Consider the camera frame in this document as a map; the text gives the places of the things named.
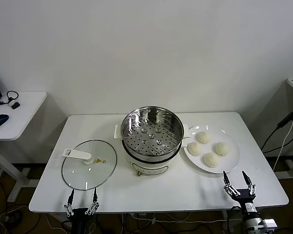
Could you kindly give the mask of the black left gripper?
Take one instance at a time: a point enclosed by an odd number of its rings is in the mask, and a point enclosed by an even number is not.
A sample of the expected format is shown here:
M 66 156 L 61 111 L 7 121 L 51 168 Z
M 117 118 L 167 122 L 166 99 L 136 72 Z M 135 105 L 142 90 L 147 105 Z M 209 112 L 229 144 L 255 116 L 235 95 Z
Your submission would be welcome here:
M 70 221 L 87 221 L 99 207 L 97 189 L 94 189 L 92 204 L 89 208 L 72 208 L 74 192 L 75 190 L 73 189 L 68 197 L 67 203 L 64 204 L 66 215 L 70 217 Z

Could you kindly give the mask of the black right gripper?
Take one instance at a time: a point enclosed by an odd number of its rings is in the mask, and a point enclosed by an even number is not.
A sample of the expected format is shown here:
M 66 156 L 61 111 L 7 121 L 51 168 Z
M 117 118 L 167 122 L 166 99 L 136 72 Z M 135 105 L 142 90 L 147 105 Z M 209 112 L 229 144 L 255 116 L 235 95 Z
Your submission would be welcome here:
M 255 199 L 255 184 L 252 183 L 250 177 L 242 171 L 244 180 L 248 186 L 248 189 L 235 189 L 231 184 L 230 180 L 225 171 L 223 171 L 224 177 L 224 189 L 229 196 L 233 196 L 233 200 L 239 204 L 253 203 Z

